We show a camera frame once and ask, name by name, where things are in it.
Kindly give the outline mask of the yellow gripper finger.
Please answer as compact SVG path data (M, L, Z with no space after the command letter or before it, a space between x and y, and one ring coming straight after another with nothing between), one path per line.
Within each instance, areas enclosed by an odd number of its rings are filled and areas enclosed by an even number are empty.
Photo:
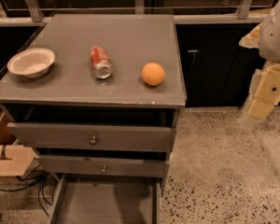
M280 63L270 63L257 72L257 81L247 115L262 120L266 119L280 102Z
M247 49L257 49L259 47L259 30L261 24L258 24L247 35L241 38L239 46Z

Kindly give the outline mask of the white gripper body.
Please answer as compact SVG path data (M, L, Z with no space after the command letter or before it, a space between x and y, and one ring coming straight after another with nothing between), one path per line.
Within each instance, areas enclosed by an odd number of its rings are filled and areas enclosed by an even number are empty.
M260 26L259 55L268 61L280 63L280 0Z

